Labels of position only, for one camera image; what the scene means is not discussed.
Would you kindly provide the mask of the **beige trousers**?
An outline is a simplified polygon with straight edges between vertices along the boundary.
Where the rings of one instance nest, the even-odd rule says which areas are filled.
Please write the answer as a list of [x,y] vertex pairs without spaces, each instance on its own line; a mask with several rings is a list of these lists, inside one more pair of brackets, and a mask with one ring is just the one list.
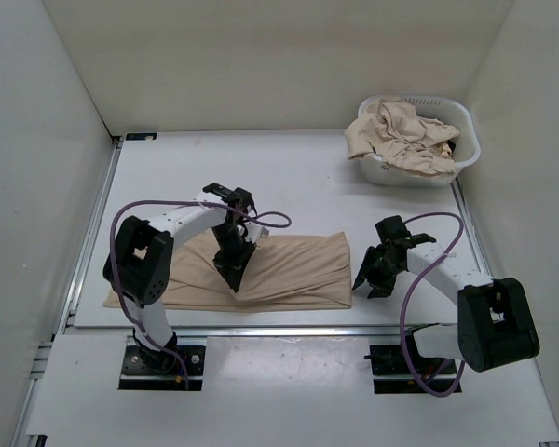
[[344,233],[260,239],[237,292],[213,266],[218,249],[208,231],[174,253],[162,295],[167,309],[256,313],[352,307],[350,247]]

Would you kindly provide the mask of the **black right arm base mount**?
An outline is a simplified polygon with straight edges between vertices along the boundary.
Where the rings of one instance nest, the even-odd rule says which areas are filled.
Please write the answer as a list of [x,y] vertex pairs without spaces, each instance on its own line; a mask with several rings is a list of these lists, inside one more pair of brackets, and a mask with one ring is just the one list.
[[[409,371],[397,326],[362,326],[361,333],[369,340],[364,359],[370,363],[376,395],[426,393]],[[410,360],[425,385],[437,393],[450,388],[458,374],[456,363],[450,359],[421,357],[412,331],[406,329],[404,334]]]

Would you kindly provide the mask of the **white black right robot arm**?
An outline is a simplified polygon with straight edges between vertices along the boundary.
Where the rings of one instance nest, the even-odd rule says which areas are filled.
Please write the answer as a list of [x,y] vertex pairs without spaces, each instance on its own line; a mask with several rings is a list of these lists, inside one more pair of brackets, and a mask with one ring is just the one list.
[[457,360],[480,373],[539,354],[537,329],[521,282],[493,278],[461,263],[453,246],[442,247],[427,233],[413,234],[401,216],[379,221],[379,244],[367,249],[353,286],[368,284],[370,298],[387,298],[398,276],[414,275],[412,287],[427,282],[457,308],[453,324],[400,327],[400,361],[419,373],[433,359]]

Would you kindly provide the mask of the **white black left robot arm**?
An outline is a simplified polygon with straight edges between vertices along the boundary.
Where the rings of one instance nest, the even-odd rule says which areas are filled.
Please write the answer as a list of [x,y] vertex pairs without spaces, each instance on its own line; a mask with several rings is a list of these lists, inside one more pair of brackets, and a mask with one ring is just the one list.
[[155,218],[115,217],[102,274],[133,326],[141,360],[152,371],[175,373],[178,380],[188,376],[162,299],[173,254],[194,237],[212,231],[218,245],[213,266],[231,291],[239,291],[265,231],[252,217],[254,210],[250,192],[211,183],[195,200],[172,203],[169,211]]

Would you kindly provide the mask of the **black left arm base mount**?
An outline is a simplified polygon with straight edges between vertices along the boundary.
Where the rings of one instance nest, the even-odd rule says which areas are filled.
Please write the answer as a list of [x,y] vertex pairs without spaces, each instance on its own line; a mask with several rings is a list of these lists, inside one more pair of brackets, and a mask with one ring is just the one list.
[[174,356],[147,354],[146,350],[141,349],[135,341],[128,339],[121,362],[118,388],[146,391],[200,391],[203,385],[206,346],[178,345],[176,351],[186,366],[188,382],[184,380],[184,371]]

